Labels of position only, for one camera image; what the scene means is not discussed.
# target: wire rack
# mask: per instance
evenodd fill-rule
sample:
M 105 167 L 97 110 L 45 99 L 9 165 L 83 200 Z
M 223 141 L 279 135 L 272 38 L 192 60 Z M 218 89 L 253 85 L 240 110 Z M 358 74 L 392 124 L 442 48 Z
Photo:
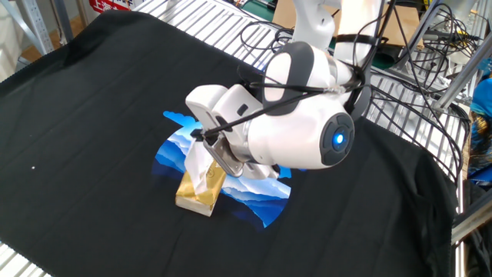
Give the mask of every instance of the wire rack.
M 465 26 L 467 27 L 467 31 L 469 32 L 470 35 L 476 35 L 480 38 L 484 38 L 485 32 L 487 30 L 487 20 L 489 15 L 489 3 L 487 0 L 479 0 L 474 4 L 473 7 L 474 12 L 472 12 L 467 21 L 464 22 Z M 442 18 L 444 20 L 444 13 L 440 12 L 438 13 L 437 18 Z M 413 60 L 430 60 L 427 62 L 417 62 L 421 68 L 417 68 L 417 75 L 419 78 L 422 80 L 427 80 L 427 84 L 431 83 L 431 80 L 434 79 L 434 76 L 436 73 L 429 72 L 431 68 L 434 68 L 433 71 L 436 70 L 437 66 L 432 67 L 432 62 L 435 64 L 439 64 L 440 62 L 444 62 L 444 65 L 446 63 L 449 64 L 448 70 L 444 71 L 442 70 L 441 72 L 437 73 L 436 81 L 433 83 L 433 87 L 436 90 L 440 90 L 443 88 L 446 88 L 449 85 L 449 80 L 446 79 L 447 76 L 452 76 L 456 75 L 457 73 L 461 72 L 461 69 L 464 67 L 462 64 L 457 64 L 455 62 L 450 61 L 448 57 L 443 57 L 442 55 L 431 51 L 427 48 L 422 48 L 418 49 L 417 51 L 412 53 L 412 59 Z M 456 100 L 457 102 L 469 105 L 471 103 L 471 98 L 473 96 L 473 91 L 474 88 L 477 84 L 477 76 L 474 76 L 467 84 L 465 89 L 457 96 Z
M 272 50 L 266 48 L 274 43 L 275 32 L 278 29 L 270 25 L 254 25 L 243 31 L 247 24 L 261 19 L 241 12 L 220 0 L 151 0 L 137 7 L 136 11 L 153 15 L 260 70 L 264 70 L 274 55 Z M 239 38 L 241 31 L 244 41 L 255 48 L 243 45 Z M 421 95 L 403 88 L 396 81 L 373 76 L 371 84 L 402 101 L 408 101 L 419 112 L 428 112 L 428 109 L 418 107 L 425 105 Z M 465 129 L 457 116 L 449 110 L 440 120 L 452 138 L 462 147 Z M 448 175 L 457 174 L 448 140 L 418 114 L 397 103 L 374 100 L 366 112 L 366 117 L 403 139 L 410 142 L 418 141 L 437 156 L 442 162 L 441 168 Z M 451 172 L 446 170 L 443 164 L 452 169 Z

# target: blue object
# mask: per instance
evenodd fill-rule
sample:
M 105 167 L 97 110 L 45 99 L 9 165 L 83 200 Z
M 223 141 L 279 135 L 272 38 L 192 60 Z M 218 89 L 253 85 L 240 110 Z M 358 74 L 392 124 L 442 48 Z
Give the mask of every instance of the blue object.
M 483 80 L 475 88 L 470 109 L 479 115 L 492 118 L 492 78 Z
M 342 134 L 335 135 L 334 142 L 336 144 L 341 144 L 342 142 L 344 142 L 344 135 Z
M 483 77 L 490 76 L 492 72 L 492 58 L 486 58 L 478 65 L 478 69 L 484 71 Z

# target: wire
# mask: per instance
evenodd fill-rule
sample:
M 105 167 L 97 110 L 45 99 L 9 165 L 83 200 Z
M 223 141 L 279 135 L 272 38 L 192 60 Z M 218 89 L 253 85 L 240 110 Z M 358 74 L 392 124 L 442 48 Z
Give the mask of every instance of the wire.
M 452 18 L 452 11 L 451 9 L 449 8 L 449 11 L 450 11 L 450 15 L 451 15 L 451 18 Z M 405 42 L 405 47 L 408 48 L 408 42 L 407 42 L 407 38 L 404 34 L 404 30 L 403 30 L 403 26 L 401 24 L 401 20 L 400 20 L 400 17 L 398 16 L 398 12 L 395 10 L 394 11 L 394 14 L 396 15 L 396 18 L 397 18 L 397 22 L 398 22 L 398 27 L 400 28 L 400 31 L 401 31 L 401 35 L 403 36 L 403 39 L 404 39 L 404 42 Z M 430 113 L 432 114 L 433 117 L 436 118 L 437 120 L 437 123 L 439 124 L 440 128 L 438 128 L 439 131 L 442 132 L 442 134 L 444 136 L 446 136 L 448 142 L 449 142 L 449 145 L 451 147 L 451 153 L 453 155 L 453 158 L 454 158 L 454 162 L 455 162 L 455 165 L 456 165 L 456 173 L 458 175 L 459 171 L 461 170 L 461 167 L 463 165 L 463 158 L 461 156 L 461 151 L 460 151 L 460 148 L 459 146 L 457 145 L 457 143 L 454 141 L 453 138 L 451 138 L 451 136 L 449 135 L 449 133 L 447 133 L 444 125 L 442 124 L 442 122 L 440 122 L 439 118 L 437 117 L 436 113 L 434 112 L 434 110 L 431 108 L 431 104 L 429 103 L 429 101 L 427 100 L 427 97 L 426 95 L 424 94 L 424 90 L 421 88 L 421 85 L 420 83 L 418 82 L 418 77 L 417 77 L 417 73 L 415 73 L 415 67 L 414 67 L 414 62 L 412 60 L 412 57 L 411 55 L 409 54 L 408 55 L 408 58 L 409 58 L 409 61 L 410 61 L 410 65 L 411 65 L 411 71 L 412 71 L 412 74 L 414 75 L 414 78 L 416 80 L 416 83 L 417 83 L 417 87 L 419 88 L 419 93 L 422 94 L 422 97 L 425 101 L 425 104 L 429 107 L 430 109 Z M 457 186 L 458 185 L 458 178 L 454 178 L 454 182 L 455 182 L 455 185 Z
M 409 105 L 409 106 L 412 106 L 412 107 L 417 107 L 417 108 L 429 108 L 426 105 L 418 105 L 418 104 L 413 104 L 413 103 L 406 103 L 406 102 L 403 102 L 401 100 L 393 100 L 393 99 L 388 99 L 388 98 L 376 98 L 376 97 L 373 97 L 372 99 L 373 100 L 386 101 L 386 102 L 393 102 L 393 103 L 397 103 L 397 104 L 400 104 L 400 105 L 406 104 L 406 105 Z M 459 115 L 452 115 L 452 114 L 447 113 L 447 112 L 441 112 L 441 114 L 452 116 L 454 118 L 458 118 L 458 119 L 461 119 L 461 120 L 470 122 L 470 119 L 468 117 L 463 117 L 463 116 L 459 116 Z
M 244 37 L 243 37 L 243 34 L 244 34 L 244 31 L 246 31 L 246 29 L 250 28 L 251 26 L 255 26 L 255 25 L 270 25 L 270 26 L 273 26 L 275 28 L 278 28 L 278 30 L 275 32 L 275 39 L 274 41 L 266 48 L 262 48 L 262 47 L 256 47 L 256 46 L 253 46 L 253 45 L 249 45 L 245 40 L 244 40 Z M 288 38 L 288 37 L 281 37 L 281 33 L 282 32 L 286 32 L 288 33 L 289 35 L 293 35 L 294 34 L 294 30 L 292 29 L 288 29 L 288 28 L 284 28 L 282 26 L 280 26 L 279 24 L 275 24 L 273 22 L 267 22 L 267 21 L 256 21 L 256 22 L 249 22 L 246 24 L 246 26 L 239 32 L 239 39 L 241 40 L 241 43 L 243 46 L 246 46 L 246 47 L 249 47 L 249 48 L 252 48 L 254 50 L 272 50 L 273 52 L 276 52 L 275 49 L 276 48 L 281 48 L 281 46 L 276 46 L 274 47 L 274 44 L 276 42 L 279 42 L 280 39 L 283 39 L 283 38 Z
M 307 90 L 311 90 L 311 92 L 306 93 L 306 94 L 301 94 L 299 96 L 295 96 L 295 97 L 290 98 L 288 100 L 279 102 L 277 104 L 273 104 L 270 107 L 263 108 L 260 111 L 254 112 L 254 113 L 252 113 L 250 115 L 247 115 L 247 116 L 245 116 L 243 118 L 240 118 L 238 120 L 235 120 L 233 122 L 230 122 L 230 123 L 221 125 L 221 126 L 216 127 L 216 128 L 209 129 L 205 133 L 203 133 L 203 136 L 204 137 L 211 137 L 213 135 L 216 135 L 220 131 L 224 131 L 224 130 L 229 129 L 229 128 L 232 128 L 232 127 L 234 127 L 236 125 L 245 123 L 247 121 L 252 120 L 253 118 L 257 118 L 260 115 L 264 115 L 264 114 L 266 114 L 268 112 L 274 111 L 275 109 L 281 108 L 283 106 L 286 106 L 286 105 L 289 105 L 289 104 L 292 104 L 292 103 L 295 103 L 295 102 L 299 102 L 300 100 L 304 100 L 306 98 L 310 98 L 310 97 L 313 97 L 313 96 L 316 96 L 316 95 L 320 95 L 322 93 L 320 91 L 323 91 L 323 92 L 326 91 L 325 88 L 312 88 L 312 87 L 302 87 L 302 86 L 293 86 L 293 85 L 281 85 L 281 86 L 279 86 L 279 88 L 289 88 L 289 89 L 297 90 L 299 92 L 306 92 Z

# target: metal grid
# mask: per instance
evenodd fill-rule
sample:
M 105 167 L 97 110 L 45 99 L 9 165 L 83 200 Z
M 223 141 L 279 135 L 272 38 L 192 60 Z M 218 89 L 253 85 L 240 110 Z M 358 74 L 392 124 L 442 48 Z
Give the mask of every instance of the metal grid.
M 0 277 L 51 277 L 38 266 L 0 242 Z
M 151 0 L 137 7 L 135 11 L 153 15 L 260 70 L 264 69 L 274 54 L 272 50 L 266 48 L 274 42 L 277 29 L 270 25 L 254 25 L 245 29 L 244 41 L 255 48 L 263 49 L 252 49 L 245 46 L 239 38 L 241 30 L 248 23 L 261 19 L 254 15 L 248 16 L 223 1 Z M 390 79 L 373 76 L 371 84 L 411 105 L 425 105 L 421 95 L 404 89 Z M 449 142 L 443 134 L 402 105 L 382 100 L 375 100 L 374 102 L 379 108 L 374 104 L 370 106 L 366 116 L 369 120 L 408 141 L 411 141 L 408 135 L 416 139 L 447 167 L 451 168 L 452 174 L 457 174 L 453 166 L 454 159 Z M 415 109 L 419 112 L 426 112 L 421 107 L 415 106 Z M 450 110 L 446 113 L 451 115 L 443 114 L 440 120 L 461 147 L 464 142 L 464 127 L 460 125 L 460 121 L 453 111 Z M 390 123 L 388 117 L 396 124 Z
M 473 8 L 473 10 L 477 12 L 477 14 L 471 13 L 470 16 L 468 17 L 468 21 L 464 22 L 470 35 L 476 35 L 480 38 L 484 38 L 485 32 L 487 30 L 487 20 L 485 18 L 488 18 L 489 10 L 490 10 L 489 2 L 490 1 L 488 0 L 477 1 Z M 424 83 L 424 81 L 427 80 L 427 84 L 430 84 L 431 80 L 434 79 L 435 73 L 429 74 L 428 70 L 426 69 L 431 68 L 432 62 L 435 62 L 436 64 L 439 65 L 441 60 L 443 59 L 447 60 L 447 62 L 449 63 L 449 69 L 445 72 L 438 73 L 438 77 L 436 78 L 436 81 L 432 85 L 432 88 L 434 90 L 441 90 L 447 88 L 449 85 L 449 80 L 447 80 L 445 77 L 461 72 L 462 68 L 464 67 L 464 65 L 451 62 L 449 61 L 449 58 L 440 57 L 440 54 L 425 48 L 413 52 L 412 59 L 414 61 L 433 59 L 432 61 L 428 61 L 428 62 L 416 62 L 416 64 L 421 67 L 421 68 L 416 68 L 416 73 L 421 79 L 421 82 Z M 408 64 L 407 64 L 407 71 L 411 72 Z M 472 80 L 468 83 L 468 85 L 465 87 L 465 89 L 457 96 L 455 101 L 469 105 L 471 103 L 471 97 L 473 96 L 473 91 L 476 84 L 477 84 L 477 76 L 475 75 L 472 78 Z

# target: blue led light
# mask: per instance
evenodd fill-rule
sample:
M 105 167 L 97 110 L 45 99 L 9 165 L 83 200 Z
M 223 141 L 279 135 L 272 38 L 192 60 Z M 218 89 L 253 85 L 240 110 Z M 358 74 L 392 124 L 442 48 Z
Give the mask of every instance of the blue led light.
M 341 144 L 342 142 L 344 142 L 344 135 L 342 134 L 335 135 L 334 141 L 336 144 Z

